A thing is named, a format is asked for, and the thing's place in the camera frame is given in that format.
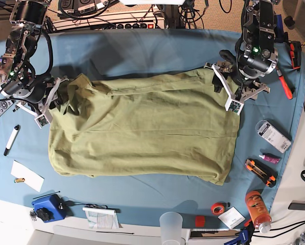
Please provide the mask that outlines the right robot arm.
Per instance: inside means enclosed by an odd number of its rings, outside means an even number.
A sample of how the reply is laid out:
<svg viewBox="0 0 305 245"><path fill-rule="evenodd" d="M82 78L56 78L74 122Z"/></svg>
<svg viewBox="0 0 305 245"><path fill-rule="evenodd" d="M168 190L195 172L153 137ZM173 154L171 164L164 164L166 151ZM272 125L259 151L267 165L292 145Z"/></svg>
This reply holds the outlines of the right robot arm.
<svg viewBox="0 0 305 245"><path fill-rule="evenodd" d="M14 106L34 116L42 128L52 122L50 110L63 103L58 88L67 77L53 78L51 38L44 29L50 1L16 1L10 16L14 24L0 57L0 116ZM49 65L38 75L30 58L35 54L39 38L48 45Z"/></svg>

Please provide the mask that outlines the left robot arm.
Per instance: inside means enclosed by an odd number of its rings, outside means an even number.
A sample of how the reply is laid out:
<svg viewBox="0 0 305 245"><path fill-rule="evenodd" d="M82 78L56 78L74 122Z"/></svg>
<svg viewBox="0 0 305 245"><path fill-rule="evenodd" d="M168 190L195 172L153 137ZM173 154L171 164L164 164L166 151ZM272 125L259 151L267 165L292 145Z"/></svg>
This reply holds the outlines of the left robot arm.
<svg viewBox="0 0 305 245"><path fill-rule="evenodd" d="M228 95L226 111L241 114L248 99L255 99L269 87L260 78L272 73L278 63L275 48L276 15L273 6L277 1L245 1L241 14L241 37L235 45L235 54L221 50L222 62L206 63L214 71L214 91L224 89Z"/></svg>

